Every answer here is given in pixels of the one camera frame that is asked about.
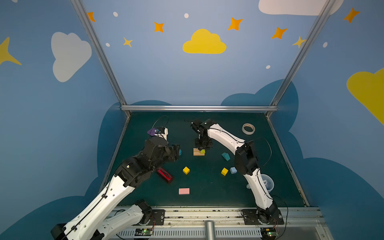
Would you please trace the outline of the pink rectangular block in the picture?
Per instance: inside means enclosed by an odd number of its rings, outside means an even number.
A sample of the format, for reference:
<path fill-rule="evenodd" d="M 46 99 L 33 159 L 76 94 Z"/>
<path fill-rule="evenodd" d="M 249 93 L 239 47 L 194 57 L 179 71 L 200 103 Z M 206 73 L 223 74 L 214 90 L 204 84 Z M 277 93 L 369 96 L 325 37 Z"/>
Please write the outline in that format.
<path fill-rule="evenodd" d="M 189 195 L 190 194 L 190 188 L 180 188 L 179 189 L 179 195 Z"/>

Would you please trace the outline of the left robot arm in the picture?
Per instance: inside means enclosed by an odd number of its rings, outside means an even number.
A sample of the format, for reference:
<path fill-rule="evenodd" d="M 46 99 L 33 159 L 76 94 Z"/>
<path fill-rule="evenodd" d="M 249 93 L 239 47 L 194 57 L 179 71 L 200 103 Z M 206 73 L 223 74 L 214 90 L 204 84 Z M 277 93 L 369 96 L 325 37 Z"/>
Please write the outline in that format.
<path fill-rule="evenodd" d="M 167 162 L 175 162 L 179 156 L 179 145 L 169 145 L 163 137 L 147 139 L 143 149 L 119 165 L 106 187 L 80 214 L 51 230 L 52 237 L 55 240 L 108 240 L 128 226 L 148 223 L 152 209 L 143 200 L 114 217 L 108 215 L 152 173 Z"/>

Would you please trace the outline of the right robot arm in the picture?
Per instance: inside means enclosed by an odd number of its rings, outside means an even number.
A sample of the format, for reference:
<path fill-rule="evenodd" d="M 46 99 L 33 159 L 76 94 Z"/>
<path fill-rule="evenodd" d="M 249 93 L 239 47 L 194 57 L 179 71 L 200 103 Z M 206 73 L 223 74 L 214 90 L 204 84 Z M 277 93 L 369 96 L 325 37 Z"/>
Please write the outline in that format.
<path fill-rule="evenodd" d="M 260 215 L 272 217 L 280 214 L 276 202 L 263 182 L 254 141 L 247 142 L 234 136 L 211 119 L 204 122 L 196 119 L 191 122 L 191 128 L 198 134 L 195 140 L 198 149 L 210 149 L 213 146 L 212 140 L 215 140 L 234 154 L 235 168 L 250 185 Z"/>

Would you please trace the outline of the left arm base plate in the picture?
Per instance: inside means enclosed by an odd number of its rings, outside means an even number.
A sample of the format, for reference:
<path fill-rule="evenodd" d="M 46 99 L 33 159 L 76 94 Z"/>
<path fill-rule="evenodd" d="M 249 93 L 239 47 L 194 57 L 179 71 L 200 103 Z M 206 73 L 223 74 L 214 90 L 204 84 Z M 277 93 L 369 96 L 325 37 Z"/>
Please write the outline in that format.
<path fill-rule="evenodd" d="M 148 226 L 163 226 L 165 221 L 165 210 L 154 209 L 151 211 L 151 215 L 148 221 Z"/>

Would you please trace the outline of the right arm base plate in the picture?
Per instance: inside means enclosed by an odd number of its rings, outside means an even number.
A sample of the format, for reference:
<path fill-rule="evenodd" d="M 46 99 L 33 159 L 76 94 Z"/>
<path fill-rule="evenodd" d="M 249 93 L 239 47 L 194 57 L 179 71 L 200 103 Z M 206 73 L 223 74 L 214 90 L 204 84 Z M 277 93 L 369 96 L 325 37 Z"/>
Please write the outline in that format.
<path fill-rule="evenodd" d="M 242 209 L 241 215 L 245 225 L 284 225 L 284 218 L 280 210 L 274 213 L 257 209 Z"/>

